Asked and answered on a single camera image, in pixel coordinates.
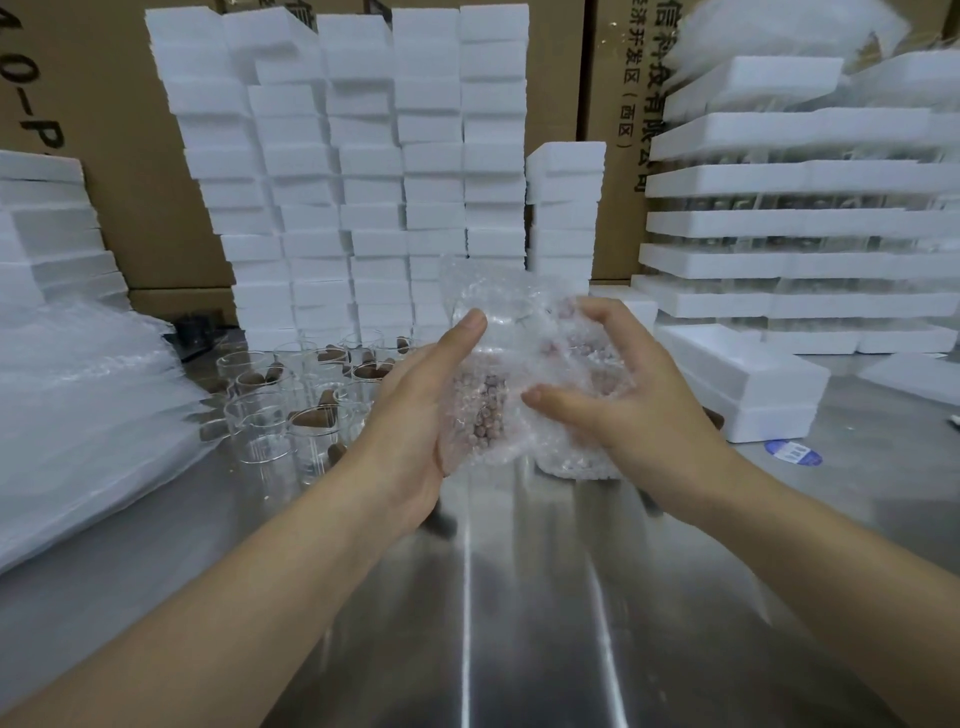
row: hand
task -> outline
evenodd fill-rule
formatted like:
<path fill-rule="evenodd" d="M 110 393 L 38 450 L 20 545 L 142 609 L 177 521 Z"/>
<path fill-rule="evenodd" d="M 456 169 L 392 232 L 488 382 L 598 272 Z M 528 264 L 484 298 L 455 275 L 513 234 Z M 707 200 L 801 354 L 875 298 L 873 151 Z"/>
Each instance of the hand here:
<path fill-rule="evenodd" d="M 668 513 L 694 522 L 710 504 L 712 477 L 739 461 L 694 398 L 670 354 L 620 301 L 583 298 L 634 378 L 617 400 L 540 384 L 523 401 L 598 442 L 617 468 Z"/>
<path fill-rule="evenodd" d="M 363 432 L 344 458 L 373 479 L 401 535 L 419 526 L 440 496 L 441 400 L 486 329 L 487 317 L 474 308 L 437 344 L 399 362 L 384 378 Z"/>

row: stainless steel table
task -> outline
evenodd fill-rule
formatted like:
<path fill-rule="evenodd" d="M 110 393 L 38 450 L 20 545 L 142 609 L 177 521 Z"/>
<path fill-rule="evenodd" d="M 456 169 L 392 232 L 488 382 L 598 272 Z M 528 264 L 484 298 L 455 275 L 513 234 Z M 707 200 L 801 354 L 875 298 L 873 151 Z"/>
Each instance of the stainless steel table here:
<path fill-rule="evenodd" d="M 824 463 L 742 451 L 784 482 L 960 572 L 951 408 L 837 374 L 806 443 Z M 224 448 L 176 482 L 0 576 L 0 709 L 82 659 L 265 518 Z M 892 726 L 713 540 L 620 483 L 529 463 L 457 473 L 447 542 L 396 545 L 268 726 Z"/>

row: right hand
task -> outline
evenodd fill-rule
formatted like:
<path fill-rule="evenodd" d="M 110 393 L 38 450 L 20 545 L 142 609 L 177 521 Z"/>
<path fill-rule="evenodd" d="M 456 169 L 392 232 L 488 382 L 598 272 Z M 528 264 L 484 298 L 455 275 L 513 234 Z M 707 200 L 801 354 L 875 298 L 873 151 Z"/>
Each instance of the right hand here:
<path fill-rule="evenodd" d="M 582 298 L 580 309 L 602 324 L 634 378 L 616 400 L 539 384 L 527 406 L 595 440 L 637 488 L 667 513 L 696 522 L 714 501 L 716 483 L 741 461 L 717 432 L 670 354 L 621 301 Z"/>

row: clear plastic sheet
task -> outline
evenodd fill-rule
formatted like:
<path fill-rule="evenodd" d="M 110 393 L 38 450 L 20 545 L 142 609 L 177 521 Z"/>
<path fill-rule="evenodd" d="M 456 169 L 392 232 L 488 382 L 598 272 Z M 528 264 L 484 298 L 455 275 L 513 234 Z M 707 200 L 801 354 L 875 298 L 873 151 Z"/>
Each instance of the clear plastic sheet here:
<path fill-rule="evenodd" d="M 542 470 L 558 477 L 619 477 L 600 448 L 520 399 L 537 383 L 597 397 L 616 397 L 632 386 L 606 332 L 579 312 L 568 285 L 462 258 L 442 261 L 440 283 L 453 322 L 472 308 L 483 310 L 488 322 L 448 392 L 440 446 L 444 467 L 498 465 L 533 455 Z"/>

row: left hand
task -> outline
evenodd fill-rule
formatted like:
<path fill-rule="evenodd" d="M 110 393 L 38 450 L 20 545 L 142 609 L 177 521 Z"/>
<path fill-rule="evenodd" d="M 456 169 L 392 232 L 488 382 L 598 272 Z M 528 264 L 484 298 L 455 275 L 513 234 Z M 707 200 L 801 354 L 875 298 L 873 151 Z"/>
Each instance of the left hand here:
<path fill-rule="evenodd" d="M 474 308 L 439 342 L 399 362 L 384 378 L 363 432 L 340 464 L 366 470 L 401 534 L 416 529 L 440 496 L 441 402 L 485 330 L 487 317 Z"/>

